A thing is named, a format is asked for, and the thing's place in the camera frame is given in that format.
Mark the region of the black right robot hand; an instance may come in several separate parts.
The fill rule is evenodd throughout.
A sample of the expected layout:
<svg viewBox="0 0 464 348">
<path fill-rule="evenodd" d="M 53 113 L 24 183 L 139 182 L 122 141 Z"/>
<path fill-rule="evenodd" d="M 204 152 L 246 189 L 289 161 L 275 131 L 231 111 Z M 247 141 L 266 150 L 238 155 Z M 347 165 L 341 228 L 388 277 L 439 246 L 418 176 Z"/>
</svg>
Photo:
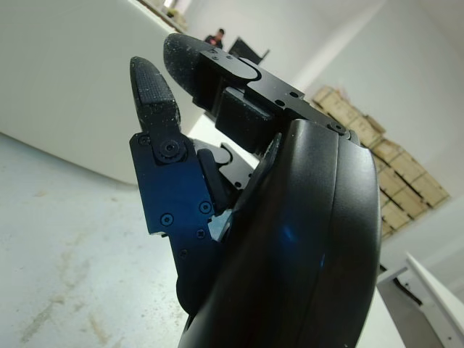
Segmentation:
<svg viewBox="0 0 464 348">
<path fill-rule="evenodd" d="M 376 168 L 357 134 L 248 59 L 174 33 L 174 81 L 259 158 L 250 170 L 180 129 L 162 73 L 130 60 L 130 140 L 150 234 L 169 239 L 188 313 L 181 347 L 354 347 L 376 287 Z"/>
</svg>

